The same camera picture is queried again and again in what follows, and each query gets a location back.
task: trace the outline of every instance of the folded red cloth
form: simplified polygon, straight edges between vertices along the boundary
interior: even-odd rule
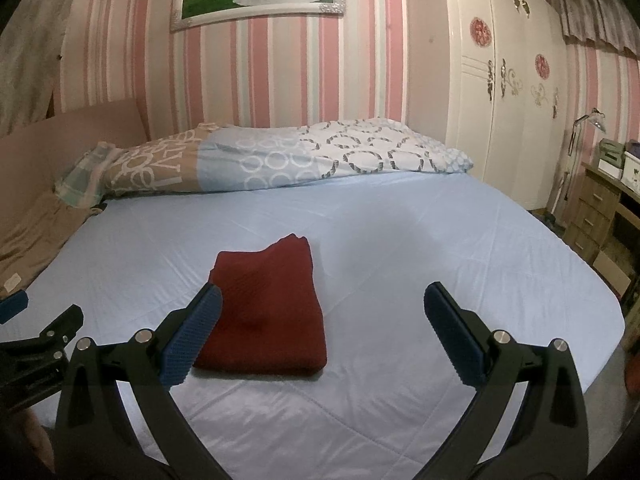
[[[305,237],[257,253],[221,252],[209,282],[222,314],[194,364],[245,374],[309,376],[326,364],[322,311]]]

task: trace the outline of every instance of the label tag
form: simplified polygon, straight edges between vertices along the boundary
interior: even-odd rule
[[[14,290],[14,288],[20,284],[21,281],[22,278],[20,277],[20,274],[16,272],[12,277],[4,282],[4,288],[10,294]]]

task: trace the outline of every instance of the striped wallpaper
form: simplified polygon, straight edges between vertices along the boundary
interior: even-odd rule
[[[152,139],[202,121],[404,121],[405,1],[347,0],[343,17],[249,18],[171,34],[172,0],[74,0],[56,111],[133,96]]]
[[[596,48],[593,43],[567,45],[568,113],[560,164],[564,171],[573,122],[596,107],[606,115],[607,137],[619,142],[640,138],[640,65],[635,57],[620,56],[612,48]],[[584,144],[581,160],[590,162],[597,143],[603,137],[599,130],[586,124],[582,132]],[[556,217],[568,224],[576,212],[584,168],[572,179],[569,200],[561,197]],[[558,192],[558,181],[551,193],[550,207]]]

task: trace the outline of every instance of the wooden drawer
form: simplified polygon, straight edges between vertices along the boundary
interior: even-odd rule
[[[578,213],[575,216],[575,224],[598,245],[602,245],[609,233],[611,220],[580,200]]]
[[[591,240],[585,233],[580,231],[575,224],[571,224],[564,233],[562,238],[564,243],[574,250],[588,264],[592,264],[599,247],[596,242]]]
[[[620,192],[609,189],[587,175],[582,184],[580,198],[607,218],[613,218],[618,206]]]

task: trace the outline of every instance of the curtain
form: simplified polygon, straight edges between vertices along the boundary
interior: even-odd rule
[[[0,35],[0,138],[46,117],[73,0],[21,0]]]
[[[608,43],[640,55],[640,28],[622,0],[546,0],[558,11],[565,36]]]

